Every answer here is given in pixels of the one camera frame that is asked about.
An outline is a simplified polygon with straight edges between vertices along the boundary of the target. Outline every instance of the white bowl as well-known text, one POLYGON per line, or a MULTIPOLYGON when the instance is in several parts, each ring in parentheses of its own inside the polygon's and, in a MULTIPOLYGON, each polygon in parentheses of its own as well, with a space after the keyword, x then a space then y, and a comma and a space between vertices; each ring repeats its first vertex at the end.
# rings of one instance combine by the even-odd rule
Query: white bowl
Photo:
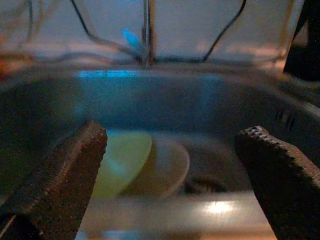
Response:
POLYGON ((179 189, 190 166, 186 148, 170 139, 152 138, 150 154, 123 195, 167 197, 179 189))

